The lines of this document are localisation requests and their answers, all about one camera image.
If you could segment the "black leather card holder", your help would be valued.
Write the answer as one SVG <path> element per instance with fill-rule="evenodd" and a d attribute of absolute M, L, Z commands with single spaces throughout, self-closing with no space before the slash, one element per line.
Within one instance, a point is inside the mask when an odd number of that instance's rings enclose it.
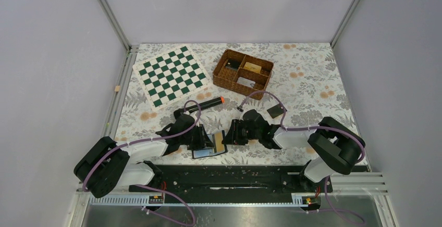
<path fill-rule="evenodd" d="M 200 158 L 218 156 L 218 155 L 214 154 L 213 134 L 210 134 L 207 136 L 208 138 L 206 139 L 205 146 L 202 149 L 192 151 L 192 159 L 200 159 Z"/>

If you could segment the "black VIP card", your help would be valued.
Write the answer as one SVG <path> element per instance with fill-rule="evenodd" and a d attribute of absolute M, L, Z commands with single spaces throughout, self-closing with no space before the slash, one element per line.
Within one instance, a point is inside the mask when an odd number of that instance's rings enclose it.
<path fill-rule="evenodd" d="M 277 104 L 269 108 L 267 112 L 272 119 L 275 119 L 281 115 L 284 115 L 286 113 L 286 109 L 282 104 Z"/>

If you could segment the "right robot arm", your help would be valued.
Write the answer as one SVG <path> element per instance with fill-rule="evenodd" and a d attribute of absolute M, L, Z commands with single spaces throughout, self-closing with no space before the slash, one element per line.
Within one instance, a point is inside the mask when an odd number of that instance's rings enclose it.
<path fill-rule="evenodd" d="M 286 128 L 270 124 L 256 110 L 249 110 L 241 119 L 232 120 L 223 144 L 245 145 L 250 140 L 268 149 L 309 145 L 318 157 L 308 161 L 300 173 L 299 185 L 307 192 L 334 173 L 348 175 L 365 156 L 364 140 L 332 117 L 324 117 L 311 127 Z"/>

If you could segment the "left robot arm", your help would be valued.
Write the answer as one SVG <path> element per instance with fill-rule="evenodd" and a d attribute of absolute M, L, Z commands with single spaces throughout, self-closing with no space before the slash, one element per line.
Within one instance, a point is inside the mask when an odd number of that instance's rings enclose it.
<path fill-rule="evenodd" d="M 191 115 L 181 115 L 152 138 L 118 144 L 109 136 L 102 137 L 76 164 L 73 173 L 83 183 L 84 190 L 96 198 L 114 188 L 143 185 L 149 191 L 160 188 L 161 176 L 154 172 L 149 158 L 171 154 L 186 145 L 189 150 L 214 147 L 203 125 Z"/>

